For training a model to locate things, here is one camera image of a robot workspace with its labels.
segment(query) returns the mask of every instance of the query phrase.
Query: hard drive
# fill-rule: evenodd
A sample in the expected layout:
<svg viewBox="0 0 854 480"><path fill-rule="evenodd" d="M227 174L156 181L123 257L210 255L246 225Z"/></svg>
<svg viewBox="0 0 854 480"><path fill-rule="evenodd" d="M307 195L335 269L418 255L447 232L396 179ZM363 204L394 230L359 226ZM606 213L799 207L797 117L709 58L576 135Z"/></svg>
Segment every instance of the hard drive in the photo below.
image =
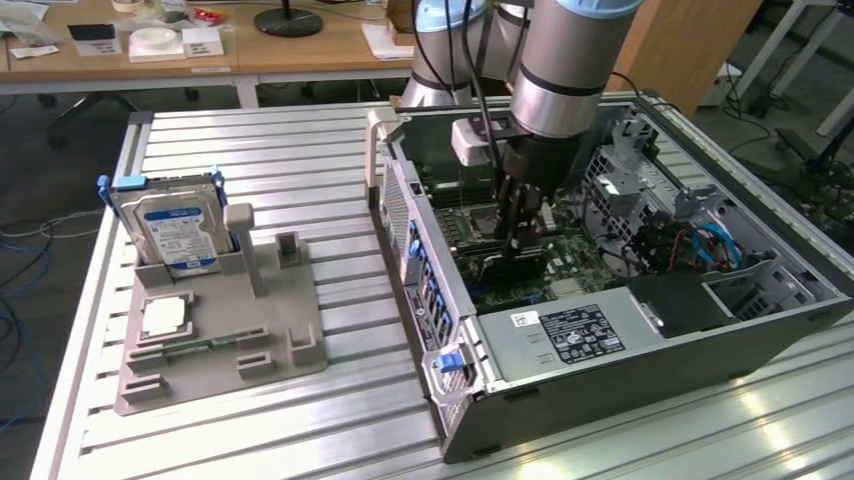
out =
<svg viewBox="0 0 854 480"><path fill-rule="evenodd" d="M226 229L219 171L176 178L99 178L99 195L116 212L145 265L165 264L175 278L216 272L235 251Z"/></svg>

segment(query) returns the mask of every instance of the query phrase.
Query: blue hard drive label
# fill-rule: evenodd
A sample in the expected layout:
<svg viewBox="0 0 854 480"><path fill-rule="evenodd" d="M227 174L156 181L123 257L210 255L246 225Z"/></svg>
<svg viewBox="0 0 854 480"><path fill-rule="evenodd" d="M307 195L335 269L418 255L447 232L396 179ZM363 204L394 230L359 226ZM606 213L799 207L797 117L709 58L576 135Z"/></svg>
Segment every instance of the blue hard drive label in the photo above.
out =
<svg viewBox="0 0 854 480"><path fill-rule="evenodd" d="M160 258L171 268L189 270L216 261L211 235L200 228L204 221L200 208L148 212L144 218Z"/></svg>

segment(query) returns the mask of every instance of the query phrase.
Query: red object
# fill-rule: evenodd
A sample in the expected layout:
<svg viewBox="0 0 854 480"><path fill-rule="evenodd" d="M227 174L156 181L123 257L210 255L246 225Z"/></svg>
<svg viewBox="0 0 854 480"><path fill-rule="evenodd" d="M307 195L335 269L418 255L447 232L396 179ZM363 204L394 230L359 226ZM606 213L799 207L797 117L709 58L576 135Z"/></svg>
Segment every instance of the red object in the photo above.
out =
<svg viewBox="0 0 854 480"><path fill-rule="evenodd" d="M226 12L218 12L216 10L206 10L204 8L193 8L192 9L192 18L200 20L203 22L210 23L211 25L219 25L228 18L228 14Z"/></svg>

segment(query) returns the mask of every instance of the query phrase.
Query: plastic stand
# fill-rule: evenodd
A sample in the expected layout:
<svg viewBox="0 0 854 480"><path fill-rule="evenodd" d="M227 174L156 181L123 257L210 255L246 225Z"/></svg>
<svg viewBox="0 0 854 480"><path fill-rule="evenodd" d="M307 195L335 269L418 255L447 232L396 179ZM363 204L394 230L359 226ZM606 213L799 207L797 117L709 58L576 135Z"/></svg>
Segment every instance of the plastic stand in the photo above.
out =
<svg viewBox="0 0 854 480"><path fill-rule="evenodd" d="M220 272L173 280L165 265L136 267L115 410L128 415L284 380L327 367L308 247L295 233L252 246L250 205L226 207L240 251ZM183 322L144 330L145 308L180 299Z"/></svg>

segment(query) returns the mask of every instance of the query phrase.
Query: power supply label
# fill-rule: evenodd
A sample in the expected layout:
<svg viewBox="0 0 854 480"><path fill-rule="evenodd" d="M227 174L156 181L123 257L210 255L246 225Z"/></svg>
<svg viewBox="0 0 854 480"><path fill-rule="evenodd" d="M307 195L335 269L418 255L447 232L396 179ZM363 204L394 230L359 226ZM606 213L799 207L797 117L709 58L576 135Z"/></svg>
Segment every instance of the power supply label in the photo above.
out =
<svg viewBox="0 0 854 480"><path fill-rule="evenodd" d="M578 363L626 350L599 305L539 317L563 363Z"/></svg>

